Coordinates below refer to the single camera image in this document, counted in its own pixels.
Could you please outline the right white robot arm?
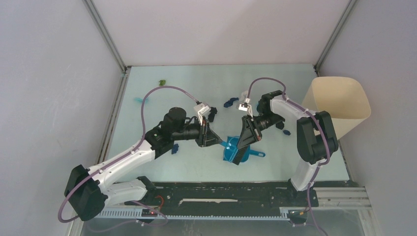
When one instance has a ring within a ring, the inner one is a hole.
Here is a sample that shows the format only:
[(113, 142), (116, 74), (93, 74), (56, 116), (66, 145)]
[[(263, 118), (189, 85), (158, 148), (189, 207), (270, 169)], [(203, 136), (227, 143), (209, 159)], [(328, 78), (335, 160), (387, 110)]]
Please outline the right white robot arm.
[(328, 112), (315, 112), (290, 100), (282, 91), (262, 95), (253, 115), (250, 98), (245, 96), (238, 109), (247, 114), (242, 117), (240, 136), (232, 150), (231, 162), (238, 165), (249, 152), (250, 145), (262, 139), (262, 131), (276, 126), (289, 129), (293, 121), (296, 134), (299, 164), (289, 182), (292, 188), (286, 192), (288, 203), (300, 205), (306, 198), (305, 191), (314, 184), (318, 169), (329, 162), (338, 150), (338, 142), (331, 116)]

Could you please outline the blue dustpan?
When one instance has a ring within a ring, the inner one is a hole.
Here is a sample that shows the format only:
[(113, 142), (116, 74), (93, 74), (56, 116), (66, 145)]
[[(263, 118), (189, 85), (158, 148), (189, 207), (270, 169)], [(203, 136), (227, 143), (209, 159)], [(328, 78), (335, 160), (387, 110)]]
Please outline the blue dustpan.
[(246, 162), (250, 156), (265, 157), (266, 154), (261, 151), (252, 150), (249, 147), (241, 157), (238, 157), (238, 152), (237, 152), (236, 159), (238, 162), (243, 163), (243, 162)]

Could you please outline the blue hand brush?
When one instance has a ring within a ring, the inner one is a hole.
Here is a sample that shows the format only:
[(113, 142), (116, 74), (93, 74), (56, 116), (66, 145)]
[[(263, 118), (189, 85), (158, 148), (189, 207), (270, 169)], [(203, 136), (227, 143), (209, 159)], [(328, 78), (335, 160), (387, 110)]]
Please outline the blue hand brush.
[(223, 161), (239, 165), (240, 162), (236, 159), (237, 154), (237, 143), (239, 136), (228, 136), (226, 141), (222, 141), (220, 145), (224, 148), (223, 150)]

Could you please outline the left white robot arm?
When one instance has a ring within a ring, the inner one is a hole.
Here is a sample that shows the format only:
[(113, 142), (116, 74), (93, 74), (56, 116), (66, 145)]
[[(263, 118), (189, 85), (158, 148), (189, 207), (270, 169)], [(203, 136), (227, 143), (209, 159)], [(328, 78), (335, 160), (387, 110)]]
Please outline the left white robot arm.
[(147, 177), (128, 182), (120, 182), (120, 178), (171, 151), (175, 141), (194, 140), (202, 148), (220, 144), (221, 138), (209, 126), (217, 110), (201, 103), (195, 106), (195, 112), (196, 116), (189, 118), (184, 109), (173, 107), (156, 127), (126, 151), (89, 168), (74, 167), (64, 195), (77, 217), (89, 221), (106, 206), (129, 201), (153, 203), (156, 188)]

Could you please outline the blue paper scrap near left arm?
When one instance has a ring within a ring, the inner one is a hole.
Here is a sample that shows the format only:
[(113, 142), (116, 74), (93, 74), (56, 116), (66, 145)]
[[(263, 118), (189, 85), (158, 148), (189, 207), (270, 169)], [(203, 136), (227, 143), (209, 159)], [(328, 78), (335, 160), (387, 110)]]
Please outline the blue paper scrap near left arm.
[(174, 144), (171, 149), (171, 154), (176, 154), (179, 150), (179, 144)]

